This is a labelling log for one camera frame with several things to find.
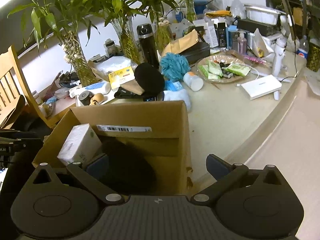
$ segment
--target black thermos bottle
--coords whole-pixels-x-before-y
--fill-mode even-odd
[[[151,24],[147,23],[139,25],[137,27],[137,33],[144,62],[148,62],[155,68],[159,68],[155,38],[153,37]]]

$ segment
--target white bottle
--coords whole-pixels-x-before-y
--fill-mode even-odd
[[[70,95],[71,98],[74,98],[75,96],[81,95],[81,93],[86,91],[86,90],[90,91],[93,95],[96,95],[98,93],[101,93],[102,95],[106,95],[111,90],[111,85],[110,85],[110,82],[102,81],[102,82],[99,82],[99,83],[95,83],[95,84],[89,85],[89,86],[84,87],[84,88],[76,86],[76,87],[71,88],[69,90],[69,95]]]
[[[183,81],[192,91],[198,91],[203,87],[203,80],[191,71],[183,76]]]

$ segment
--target water bottle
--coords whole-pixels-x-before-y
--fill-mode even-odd
[[[139,42],[144,62],[148,62],[155,68],[159,68],[159,60],[156,50],[156,43],[153,37],[151,24],[141,24],[137,27]]]
[[[297,50],[297,54],[301,57],[307,58],[309,52],[309,43],[307,40],[307,36],[304,35],[303,38],[300,40],[300,47]]]

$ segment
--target black case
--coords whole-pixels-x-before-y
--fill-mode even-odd
[[[239,19],[237,27],[240,30],[246,30],[251,33],[254,33],[258,28],[260,34],[266,37],[276,34],[279,31],[279,28],[276,25],[259,23],[249,19]]]
[[[191,65],[196,63],[199,59],[210,56],[210,45],[206,42],[197,42],[195,45],[179,54],[185,56]]]

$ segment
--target product box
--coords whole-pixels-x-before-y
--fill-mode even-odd
[[[134,80],[134,73],[131,67],[126,67],[109,74],[109,80],[112,89],[120,87],[120,85]]]
[[[70,109],[54,128],[33,165],[49,163],[64,167],[57,158],[75,125],[89,123],[103,141],[104,136],[131,143],[153,167],[157,182],[151,195],[185,195],[192,187],[187,108],[183,101],[156,101]]]
[[[58,159],[66,166],[72,162],[87,164],[100,147],[101,141],[88,123],[76,125],[64,142]]]
[[[219,47],[227,46],[226,23],[215,24]]]

